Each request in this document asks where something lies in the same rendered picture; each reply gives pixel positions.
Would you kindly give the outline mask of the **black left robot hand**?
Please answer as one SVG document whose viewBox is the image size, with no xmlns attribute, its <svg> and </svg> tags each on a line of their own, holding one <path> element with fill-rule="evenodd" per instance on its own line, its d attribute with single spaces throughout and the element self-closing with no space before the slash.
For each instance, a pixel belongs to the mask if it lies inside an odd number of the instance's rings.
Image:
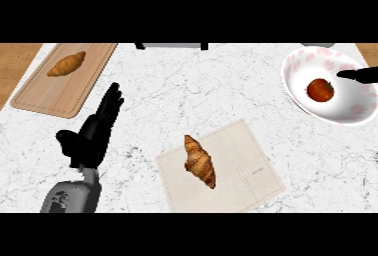
<svg viewBox="0 0 378 256">
<path fill-rule="evenodd" d="M 111 131 L 124 103 L 120 84 L 112 83 L 96 110 L 78 132 L 59 130 L 56 139 L 62 154 L 71 158 L 71 168 L 98 168 L 106 154 Z"/>
</svg>

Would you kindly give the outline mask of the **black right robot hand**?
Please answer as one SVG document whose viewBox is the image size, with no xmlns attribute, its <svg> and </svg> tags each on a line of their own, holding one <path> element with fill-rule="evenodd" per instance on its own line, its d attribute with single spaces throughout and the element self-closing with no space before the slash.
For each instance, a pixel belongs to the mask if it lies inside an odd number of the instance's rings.
<svg viewBox="0 0 378 256">
<path fill-rule="evenodd" d="M 352 79 L 362 84 L 378 83 L 378 66 L 357 70 L 343 70 L 337 73 L 340 78 Z"/>
</svg>

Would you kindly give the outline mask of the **white bowl with pink spots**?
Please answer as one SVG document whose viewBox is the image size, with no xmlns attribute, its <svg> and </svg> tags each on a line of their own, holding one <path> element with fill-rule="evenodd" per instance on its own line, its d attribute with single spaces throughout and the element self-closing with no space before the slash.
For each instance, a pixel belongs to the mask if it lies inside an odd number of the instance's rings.
<svg viewBox="0 0 378 256">
<path fill-rule="evenodd" d="M 301 47 L 284 59 L 281 77 L 288 95 L 304 112 L 328 123 L 359 126 L 378 116 L 378 84 L 337 76 L 341 70 L 360 68 L 344 53 L 318 46 Z M 326 102 L 316 102 L 307 94 L 315 79 L 325 79 L 334 88 Z"/>
</svg>

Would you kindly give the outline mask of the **beige placemat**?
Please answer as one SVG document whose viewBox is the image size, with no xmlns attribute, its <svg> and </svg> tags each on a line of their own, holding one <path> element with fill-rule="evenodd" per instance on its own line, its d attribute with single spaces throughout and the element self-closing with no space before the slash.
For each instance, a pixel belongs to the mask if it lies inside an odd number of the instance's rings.
<svg viewBox="0 0 378 256">
<path fill-rule="evenodd" d="M 198 138 L 211 156 L 216 188 L 185 170 L 182 146 L 157 157 L 173 212 L 242 212 L 254 209 L 284 190 L 257 139 L 244 119 Z"/>
</svg>

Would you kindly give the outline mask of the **wooden cutting board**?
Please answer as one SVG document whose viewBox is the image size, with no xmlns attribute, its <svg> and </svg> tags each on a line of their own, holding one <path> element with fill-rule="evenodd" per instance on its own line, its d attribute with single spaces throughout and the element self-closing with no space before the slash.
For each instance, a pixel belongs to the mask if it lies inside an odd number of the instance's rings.
<svg viewBox="0 0 378 256">
<path fill-rule="evenodd" d="M 117 43 L 58 43 L 15 94 L 10 106 L 72 118 L 78 114 L 115 48 Z M 86 56 L 78 69 L 65 76 L 49 77 L 47 71 L 58 61 L 81 51 Z"/>
</svg>

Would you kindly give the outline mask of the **golden croissant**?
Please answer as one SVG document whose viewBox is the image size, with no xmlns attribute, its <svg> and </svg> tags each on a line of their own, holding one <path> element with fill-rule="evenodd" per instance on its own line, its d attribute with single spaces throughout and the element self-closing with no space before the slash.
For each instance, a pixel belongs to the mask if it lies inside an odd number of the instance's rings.
<svg viewBox="0 0 378 256">
<path fill-rule="evenodd" d="M 49 77 L 59 77 L 71 74 L 81 66 L 86 57 L 86 52 L 81 51 L 74 55 L 67 56 L 58 61 L 53 68 L 47 72 Z"/>
</svg>

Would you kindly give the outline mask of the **dark brown croissant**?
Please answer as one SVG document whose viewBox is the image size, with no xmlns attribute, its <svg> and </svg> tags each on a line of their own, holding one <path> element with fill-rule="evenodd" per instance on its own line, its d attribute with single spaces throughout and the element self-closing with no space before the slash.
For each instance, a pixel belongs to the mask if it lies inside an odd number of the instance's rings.
<svg viewBox="0 0 378 256">
<path fill-rule="evenodd" d="M 189 136 L 185 136 L 185 150 L 188 154 L 185 169 L 205 183 L 216 188 L 216 171 L 211 161 L 211 156 L 204 150 L 199 142 Z"/>
</svg>

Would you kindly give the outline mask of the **grey appliance with black feet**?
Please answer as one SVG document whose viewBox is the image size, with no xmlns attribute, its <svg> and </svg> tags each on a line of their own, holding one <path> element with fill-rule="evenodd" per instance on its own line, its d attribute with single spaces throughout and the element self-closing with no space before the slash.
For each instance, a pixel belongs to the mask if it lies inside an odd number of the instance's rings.
<svg viewBox="0 0 378 256">
<path fill-rule="evenodd" d="M 134 43 L 136 49 L 145 50 L 146 48 L 194 48 L 208 50 L 208 43 Z"/>
</svg>

